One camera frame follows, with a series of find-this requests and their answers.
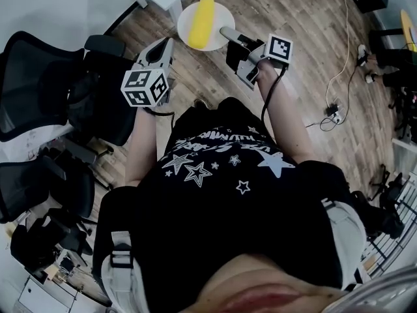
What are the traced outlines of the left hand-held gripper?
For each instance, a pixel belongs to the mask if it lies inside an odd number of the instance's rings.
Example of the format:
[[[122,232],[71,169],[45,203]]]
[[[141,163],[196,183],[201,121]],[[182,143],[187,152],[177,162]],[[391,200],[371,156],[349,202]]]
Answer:
[[[173,49],[172,38],[161,38],[147,46],[125,72],[121,92],[130,107],[155,108],[169,102],[171,86],[167,77]]]

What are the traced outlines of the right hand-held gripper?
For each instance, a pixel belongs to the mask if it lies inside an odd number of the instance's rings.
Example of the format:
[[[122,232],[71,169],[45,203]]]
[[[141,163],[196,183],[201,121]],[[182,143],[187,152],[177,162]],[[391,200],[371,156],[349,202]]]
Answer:
[[[260,61],[269,60],[274,68],[288,68],[293,53],[293,42],[289,39],[269,34],[268,41],[254,40],[239,31],[224,26],[220,34],[228,41],[226,63],[238,78],[251,90],[259,74]]]

